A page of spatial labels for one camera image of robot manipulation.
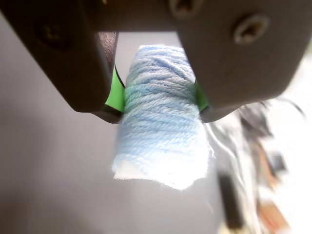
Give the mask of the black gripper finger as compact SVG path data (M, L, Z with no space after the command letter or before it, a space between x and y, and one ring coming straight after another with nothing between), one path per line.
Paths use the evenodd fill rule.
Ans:
M28 52L76 112L116 124L107 104L118 34L98 32L89 18L102 0L3 0L0 10Z
M173 0L177 33L216 121L280 95L312 35L309 0Z

